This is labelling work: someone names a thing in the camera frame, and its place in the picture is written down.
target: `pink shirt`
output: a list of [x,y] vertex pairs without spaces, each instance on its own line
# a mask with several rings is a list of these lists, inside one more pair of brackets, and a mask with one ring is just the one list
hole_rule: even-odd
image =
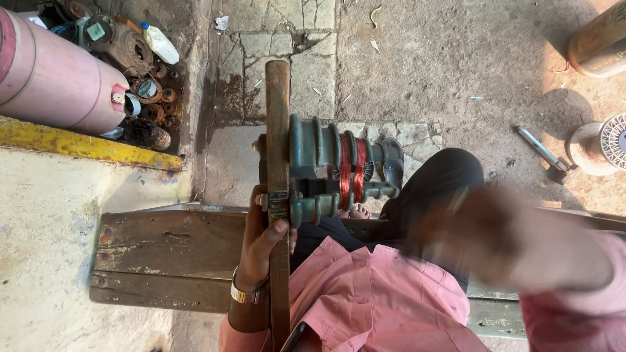
[[[626,243],[594,234],[615,267],[598,292],[522,296],[532,351],[626,351]],[[386,246],[352,253],[327,237],[291,275],[291,329],[305,321],[324,351],[487,351],[465,324],[470,303],[452,275]],[[270,331],[228,319],[220,351],[269,351]]]

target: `white plastic bottle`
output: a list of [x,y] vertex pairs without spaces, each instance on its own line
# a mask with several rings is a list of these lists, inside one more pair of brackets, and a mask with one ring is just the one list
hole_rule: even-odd
[[148,42],[150,49],[163,59],[163,61],[173,65],[180,60],[178,51],[176,51],[172,42],[167,39],[165,34],[163,34],[160,29],[149,26],[145,21],[141,22],[140,25],[143,29],[143,37],[146,38],[146,42]]

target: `bare foot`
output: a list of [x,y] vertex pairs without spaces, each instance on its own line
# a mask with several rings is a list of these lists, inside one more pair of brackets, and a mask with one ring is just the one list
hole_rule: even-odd
[[350,210],[350,218],[351,219],[371,219],[372,214],[370,214],[363,205],[354,205],[352,206],[352,210]]

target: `white wall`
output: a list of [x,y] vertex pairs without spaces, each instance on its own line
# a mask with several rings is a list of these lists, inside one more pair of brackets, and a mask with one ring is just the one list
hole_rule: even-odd
[[190,189],[184,172],[0,148],[0,350],[168,351],[172,311],[92,303],[88,279],[103,212]]

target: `black pants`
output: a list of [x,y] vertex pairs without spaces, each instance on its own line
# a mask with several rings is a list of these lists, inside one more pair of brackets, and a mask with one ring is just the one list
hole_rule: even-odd
[[[316,177],[312,167],[292,168],[290,176]],[[474,155],[462,149],[444,149],[433,155],[415,172],[400,191],[398,198],[385,203],[381,218],[388,219],[389,222],[383,229],[377,231],[372,242],[364,243],[352,237],[337,217],[323,216],[317,226],[302,223],[298,229],[298,243],[290,260],[291,272],[296,270],[327,236],[349,252],[362,247],[368,247],[371,251],[377,244],[400,249],[404,244],[409,223],[412,220],[419,220],[431,201],[448,197],[455,190],[465,186],[481,187],[483,182],[483,167]],[[439,266],[452,274],[463,292],[467,292],[469,281],[467,273]]]

